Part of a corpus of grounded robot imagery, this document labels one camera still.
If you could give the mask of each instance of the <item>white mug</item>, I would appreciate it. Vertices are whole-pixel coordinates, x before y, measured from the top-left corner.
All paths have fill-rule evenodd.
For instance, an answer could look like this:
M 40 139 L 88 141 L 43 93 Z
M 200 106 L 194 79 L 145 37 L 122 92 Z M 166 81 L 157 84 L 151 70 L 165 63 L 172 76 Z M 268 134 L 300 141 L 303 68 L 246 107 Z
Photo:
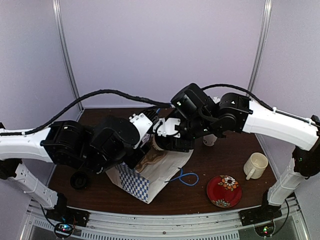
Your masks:
M 262 153 L 253 153 L 244 164 L 243 171 L 247 180 L 258 179 L 262 176 L 268 166 L 268 158 Z
M 209 147 L 215 145 L 216 140 L 217 140 L 217 137 L 214 134 L 209 134 L 203 137 L 204 145 Z

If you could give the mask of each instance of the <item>blue drawstring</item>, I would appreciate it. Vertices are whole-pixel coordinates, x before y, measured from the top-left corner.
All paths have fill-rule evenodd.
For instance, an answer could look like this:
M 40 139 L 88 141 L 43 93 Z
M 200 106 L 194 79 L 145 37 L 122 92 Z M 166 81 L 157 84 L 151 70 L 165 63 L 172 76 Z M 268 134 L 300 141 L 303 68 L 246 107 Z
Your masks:
M 178 167 L 178 169 L 181 170 L 180 176 L 177 176 L 177 177 L 175 177 L 175 178 L 173 178 L 173 179 L 171 179 L 171 180 L 169 180 L 169 181 L 166 181 L 165 183 L 167 183 L 167 182 L 172 182 L 172 181 L 174 181 L 174 180 L 179 179 L 180 182 L 182 182 L 183 184 L 185 184 L 185 185 L 187 185 L 187 186 L 189 186 L 189 187 L 193 187 L 194 185 L 196 185 L 196 184 L 199 182 L 199 177 L 198 177 L 198 175 L 197 175 L 196 173 L 194 173 L 194 172 L 188 172 L 188 173 L 185 173 L 185 174 L 184 174 L 184 171 L 182 170 L 182 168 Z M 196 176 L 196 181 L 195 181 L 195 183 L 193 183 L 193 184 L 186 183 L 185 181 L 183 181 L 183 180 L 181 179 L 181 178 L 183 178 L 183 177 L 191 176 L 191 175 Z

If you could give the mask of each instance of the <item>red plate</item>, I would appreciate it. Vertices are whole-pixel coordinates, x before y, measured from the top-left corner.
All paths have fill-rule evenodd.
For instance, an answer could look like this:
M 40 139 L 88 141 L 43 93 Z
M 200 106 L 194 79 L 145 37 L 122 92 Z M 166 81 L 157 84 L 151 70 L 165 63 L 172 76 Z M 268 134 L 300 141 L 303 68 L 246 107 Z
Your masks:
M 209 181 L 206 194 L 214 205 L 220 208 L 231 208 L 240 202 L 242 189 L 233 177 L 220 175 Z

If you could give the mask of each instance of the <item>table top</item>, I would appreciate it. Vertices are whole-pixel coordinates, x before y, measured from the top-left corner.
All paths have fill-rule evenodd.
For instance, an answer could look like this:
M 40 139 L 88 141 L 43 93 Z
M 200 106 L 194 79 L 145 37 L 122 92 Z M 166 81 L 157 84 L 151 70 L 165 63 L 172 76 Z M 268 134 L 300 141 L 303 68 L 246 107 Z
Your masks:
M 139 112 L 139 108 L 86 109 L 79 122 L 92 126 L 107 115 L 128 118 Z M 160 115 L 168 112 L 161 110 Z M 252 153 L 263 153 L 263 150 L 254 134 L 227 132 L 226 135 L 227 138 L 218 139 L 212 147 L 197 139 L 193 154 L 183 167 L 184 173 L 198 174 L 197 185 L 186 186 L 178 180 L 170 182 L 150 204 L 112 184 L 105 173 L 96 175 L 87 172 L 90 178 L 88 187 L 75 190 L 70 186 L 70 177 L 76 170 L 64 165 L 57 166 L 49 187 L 63 193 L 69 206 L 93 211 L 138 215 L 211 213 L 225 209 L 210 202 L 206 193 L 207 184 L 217 175 L 229 175 L 241 185 L 242 198 L 236 206 L 226 210 L 260 205 L 263 193 L 276 182 L 274 173 L 268 166 L 261 178 L 246 180 L 243 166 Z M 193 183 L 193 178 L 187 176 L 184 181 Z

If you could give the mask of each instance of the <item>checkered pattern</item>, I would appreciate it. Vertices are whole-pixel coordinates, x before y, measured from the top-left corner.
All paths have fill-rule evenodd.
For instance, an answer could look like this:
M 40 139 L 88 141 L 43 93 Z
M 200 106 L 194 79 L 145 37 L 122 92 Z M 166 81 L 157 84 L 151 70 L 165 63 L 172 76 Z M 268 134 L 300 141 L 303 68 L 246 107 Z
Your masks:
M 116 169 L 119 171 L 122 189 L 146 203 L 148 200 L 149 180 L 131 170 L 125 164 L 117 165 Z

